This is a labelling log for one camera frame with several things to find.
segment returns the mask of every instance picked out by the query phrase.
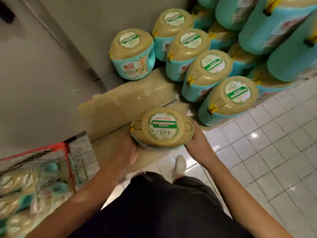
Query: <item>tiled floor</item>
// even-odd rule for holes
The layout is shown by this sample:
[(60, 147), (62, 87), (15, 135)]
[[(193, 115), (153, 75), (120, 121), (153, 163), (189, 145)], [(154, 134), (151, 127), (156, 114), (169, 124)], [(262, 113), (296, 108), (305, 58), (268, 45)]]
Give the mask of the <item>tiled floor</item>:
[[(233, 176), (294, 237), (317, 237), (317, 81), (308, 80), (205, 133)], [(145, 169), (172, 181), (175, 157), (212, 186), (184, 147)], [(108, 203), (129, 181), (117, 186)]]

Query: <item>blue bottle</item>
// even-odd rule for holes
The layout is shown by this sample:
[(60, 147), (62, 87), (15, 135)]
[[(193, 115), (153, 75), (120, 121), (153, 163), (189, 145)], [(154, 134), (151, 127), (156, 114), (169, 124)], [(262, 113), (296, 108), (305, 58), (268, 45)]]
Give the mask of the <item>blue bottle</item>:
[(146, 77), (155, 64), (154, 40), (140, 29), (121, 31), (112, 41), (110, 59), (118, 74), (127, 80)]
[(238, 31), (230, 31), (220, 26), (217, 21), (208, 30), (211, 37), (209, 50), (221, 50), (228, 52), (230, 46), (237, 41)]
[(175, 35), (193, 26), (194, 17), (187, 11), (179, 8), (164, 11), (157, 19), (152, 33), (156, 58), (166, 62), (166, 53)]
[(183, 82), (189, 65), (210, 47), (210, 37), (199, 29), (181, 30), (168, 48), (166, 75), (173, 81)]
[(267, 69), (277, 79), (294, 82), (317, 74), (317, 11), (268, 58)]
[(215, 19), (215, 13), (202, 7), (199, 3), (193, 8), (192, 15), (195, 20), (194, 28), (203, 31), (207, 31)]
[(242, 76), (229, 77), (212, 89), (199, 108), (198, 117), (203, 124), (215, 126), (247, 111), (258, 96), (253, 81)]
[(256, 66), (248, 78), (256, 83), (256, 87), (259, 89), (259, 99), (271, 98), (279, 92), (295, 86), (293, 82), (282, 82), (276, 79), (267, 71), (265, 63)]
[(184, 80), (182, 95), (190, 102), (200, 102), (231, 72), (232, 59), (219, 50), (200, 54), (189, 66)]
[(263, 55), (274, 51), (317, 8), (317, 0), (259, 0), (239, 33), (240, 46)]
[(229, 30), (241, 30), (259, 0), (219, 0), (217, 22)]
[(200, 5), (209, 10), (216, 10), (219, 0), (197, 0)]
[(262, 56), (253, 55), (244, 51), (239, 43), (235, 43), (228, 51), (229, 56), (233, 59), (233, 67), (230, 73), (231, 76), (246, 77), (257, 63), (262, 59)]

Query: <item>person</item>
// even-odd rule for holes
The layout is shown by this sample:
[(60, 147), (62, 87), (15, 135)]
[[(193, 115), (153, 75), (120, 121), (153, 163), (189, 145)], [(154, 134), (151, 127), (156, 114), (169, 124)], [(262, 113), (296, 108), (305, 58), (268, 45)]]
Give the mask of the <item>person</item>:
[(185, 147), (208, 170), (232, 218), (209, 186), (185, 176), (181, 156), (172, 184), (157, 173), (143, 172), (100, 210), (124, 170), (137, 159), (139, 147), (127, 134), (111, 163), (26, 237), (292, 237), (232, 176), (197, 123), (194, 126)]

